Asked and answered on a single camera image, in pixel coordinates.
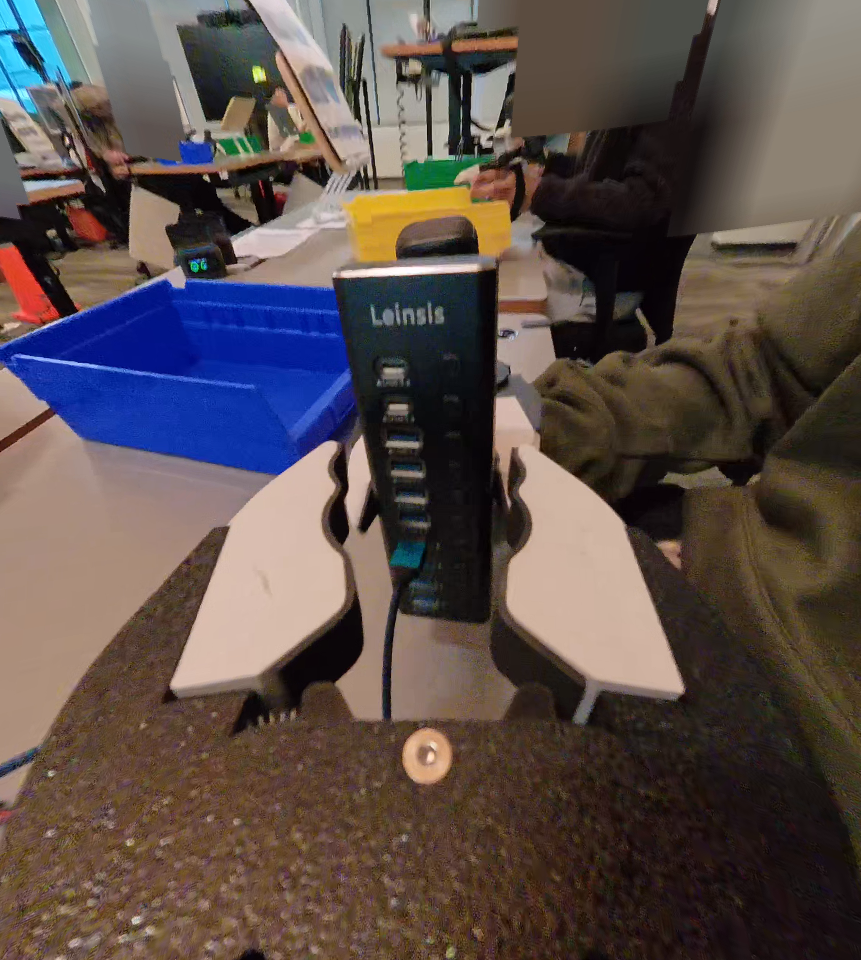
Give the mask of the orange stand foot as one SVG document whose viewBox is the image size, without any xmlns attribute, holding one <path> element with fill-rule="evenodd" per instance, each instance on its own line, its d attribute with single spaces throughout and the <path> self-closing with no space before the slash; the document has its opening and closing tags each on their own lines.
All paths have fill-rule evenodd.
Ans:
<svg viewBox="0 0 861 960">
<path fill-rule="evenodd" d="M 16 322 L 40 327 L 61 319 L 45 288 L 13 244 L 0 245 L 0 271 L 16 300 Z"/>
</svg>

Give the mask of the white board stand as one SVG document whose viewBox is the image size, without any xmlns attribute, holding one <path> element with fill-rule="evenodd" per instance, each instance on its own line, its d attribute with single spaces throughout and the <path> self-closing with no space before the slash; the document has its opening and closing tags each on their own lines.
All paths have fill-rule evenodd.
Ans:
<svg viewBox="0 0 861 960">
<path fill-rule="evenodd" d="M 361 190 L 370 186 L 369 169 L 360 164 L 351 172 L 333 172 L 328 178 L 319 197 L 311 205 L 309 222 L 317 229 L 343 227 L 347 222 L 345 207 Z"/>
</svg>

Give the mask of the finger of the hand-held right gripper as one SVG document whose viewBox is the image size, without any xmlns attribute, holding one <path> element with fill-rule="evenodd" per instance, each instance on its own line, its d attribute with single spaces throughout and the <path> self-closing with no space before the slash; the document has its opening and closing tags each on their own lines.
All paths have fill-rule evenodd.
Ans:
<svg viewBox="0 0 861 960">
<path fill-rule="evenodd" d="M 349 527 L 365 534 L 380 515 L 380 500 L 372 478 L 365 442 L 355 442 L 347 459 L 344 507 Z"/>
<path fill-rule="evenodd" d="M 539 447 L 541 397 L 533 384 L 511 373 L 495 397 L 495 450 L 510 454 L 519 447 Z"/>
</svg>

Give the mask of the person's right forearm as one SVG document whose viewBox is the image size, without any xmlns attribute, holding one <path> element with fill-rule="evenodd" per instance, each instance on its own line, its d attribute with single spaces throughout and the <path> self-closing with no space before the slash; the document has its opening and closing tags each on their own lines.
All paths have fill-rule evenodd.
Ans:
<svg viewBox="0 0 861 960">
<path fill-rule="evenodd" d="M 539 449 L 616 503 L 663 473 L 762 461 L 861 355 L 861 219 L 751 319 L 535 382 Z"/>
</svg>

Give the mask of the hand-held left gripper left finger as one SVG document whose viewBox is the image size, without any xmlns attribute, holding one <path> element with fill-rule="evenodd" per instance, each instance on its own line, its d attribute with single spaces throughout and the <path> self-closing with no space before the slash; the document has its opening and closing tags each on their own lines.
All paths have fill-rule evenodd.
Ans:
<svg viewBox="0 0 861 960">
<path fill-rule="evenodd" d="M 343 444 L 326 440 L 232 517 L 169 683 L 177 699 L 269 694 L 351 614 L 346 474 Z"/>
</svg>

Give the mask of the person's olive sweatshirt torso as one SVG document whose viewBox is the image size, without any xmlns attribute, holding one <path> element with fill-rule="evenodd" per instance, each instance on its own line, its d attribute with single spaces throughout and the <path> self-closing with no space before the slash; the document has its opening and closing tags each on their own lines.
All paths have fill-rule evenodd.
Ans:
<svg viewBox="0 0 861 960">
<path fill-rule="evenodd" d="M 775 434 L 752 490 L 690 509 L 685 569 L 780 678 L 861 878 L 861 352 Z"/>
</svg>

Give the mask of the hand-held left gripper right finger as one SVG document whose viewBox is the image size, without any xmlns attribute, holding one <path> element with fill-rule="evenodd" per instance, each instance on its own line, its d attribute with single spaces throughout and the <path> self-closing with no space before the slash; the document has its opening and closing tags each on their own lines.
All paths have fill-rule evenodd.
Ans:
<svg viewBox="0 0 861 960">
<path fill-rule="evenodd" d="M 533 446 L 513 449 L 507 496 L 490 640 L 499 673 L 544 690 L 573 724 L 603 694 L 680 700 L 684 678 L 616 511 Z"/>
</svg>

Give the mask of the blue plastic bin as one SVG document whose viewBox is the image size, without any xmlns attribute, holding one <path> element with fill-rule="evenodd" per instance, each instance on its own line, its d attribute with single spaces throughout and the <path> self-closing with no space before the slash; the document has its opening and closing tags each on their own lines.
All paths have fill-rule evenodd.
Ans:
<svg viewBox="0 0 861 960">
<path fill-rule="evenodd" d="M 78 437 L 281 474 L 357 417 L 333 289 L 166 279 L 0 345 Z"/>
</svg>

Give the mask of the instruction sheet on wooden board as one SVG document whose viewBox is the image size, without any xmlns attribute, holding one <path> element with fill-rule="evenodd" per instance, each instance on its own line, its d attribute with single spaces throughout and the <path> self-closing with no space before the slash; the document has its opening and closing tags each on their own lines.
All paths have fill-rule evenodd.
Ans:
<svg viewBox="0 0 861 960">
<path fill-rule="evenodd" d="M 369 160 L 368 141 L 327 54 L 289 2 L 250 5 L 278 47 L 280 76 L 328 166 L 340 174 L 360 172 Z"/>
</svg>

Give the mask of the green plastic bin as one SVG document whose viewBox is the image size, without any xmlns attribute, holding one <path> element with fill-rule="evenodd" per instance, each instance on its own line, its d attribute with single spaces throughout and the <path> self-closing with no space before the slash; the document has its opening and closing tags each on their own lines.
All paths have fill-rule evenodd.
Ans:
<svg viewBox="0 0 861 960">
<path fill-rule="evenodd" d="M 412 160 L 402 167 L 404 186 L 408 191 L 469 187 L 480 170 L 494 159 L 493 154 L 485 154 Z"/>
</svg>

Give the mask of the black USB hub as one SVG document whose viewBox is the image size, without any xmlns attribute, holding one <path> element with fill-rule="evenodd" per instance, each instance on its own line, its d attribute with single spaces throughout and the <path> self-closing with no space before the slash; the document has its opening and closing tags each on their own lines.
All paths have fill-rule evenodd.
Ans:
<svg viewBox="0 0 861 960">
<path fill-rule="evenodd" d="M 332 277 L 389 561 L 422 547 L 413 617 L 491 613 L 498 269 L 446 256 Z"/>
</svg>

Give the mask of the yellow plastic bin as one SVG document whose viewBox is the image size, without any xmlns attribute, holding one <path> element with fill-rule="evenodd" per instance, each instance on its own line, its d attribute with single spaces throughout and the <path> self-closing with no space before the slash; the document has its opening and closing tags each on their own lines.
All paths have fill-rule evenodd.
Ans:
<svg viewBox="0 0 861 960">
<path fill-rule="evenodd" d="M 498 258 L 512 246 L 509 204 L 504 200 L 475 200 L 465 186 L 354 194 L 343 203 L 352 253 L 362 262 L 397 258 L 400 233 L 413 224 L 453 217 L 471 222 L 478 247 L 486 257 Z"/>
</svg>

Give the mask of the white paper sheets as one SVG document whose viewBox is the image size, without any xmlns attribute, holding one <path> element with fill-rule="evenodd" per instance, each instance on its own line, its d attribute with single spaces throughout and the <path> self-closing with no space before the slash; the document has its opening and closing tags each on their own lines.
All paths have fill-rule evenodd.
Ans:
<svg viewBox="0 0 861 960">
<path fill-rule="evenodd" d="M 232 249 L 237 258 L 267 260 L 281 258 L 296 250 L 317 234 L 347 234 L 344 221 L 306 220 L 296 226 L 256 225 L 232 238 Z"/>
</svg>

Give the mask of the black device with green display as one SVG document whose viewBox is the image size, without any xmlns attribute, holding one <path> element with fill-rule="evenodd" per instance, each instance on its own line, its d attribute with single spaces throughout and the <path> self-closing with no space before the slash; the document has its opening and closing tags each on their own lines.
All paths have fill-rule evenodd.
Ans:
<svg viewBox="0 0 861 960">
<path fill-rule="evenodd" d="M 228 276 L 238 257 L 223 217 L 211 211 L 184 211 L 164 227 L 174 264 L 189 280 L 217 280 Z"/>
</svg>

